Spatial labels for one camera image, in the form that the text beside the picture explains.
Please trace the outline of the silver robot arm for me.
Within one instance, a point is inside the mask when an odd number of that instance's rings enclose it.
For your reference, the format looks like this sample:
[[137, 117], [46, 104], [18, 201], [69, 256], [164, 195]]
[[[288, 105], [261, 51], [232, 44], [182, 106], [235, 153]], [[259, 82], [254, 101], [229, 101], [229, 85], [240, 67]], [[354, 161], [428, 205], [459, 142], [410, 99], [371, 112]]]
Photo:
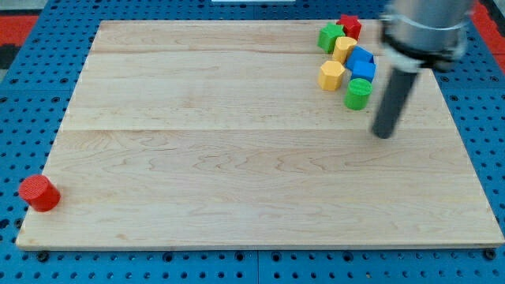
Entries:
[[464, 55], [474, 0], [392, 0], [380, 16], [391, 64], [405, 73], [446, 72]]

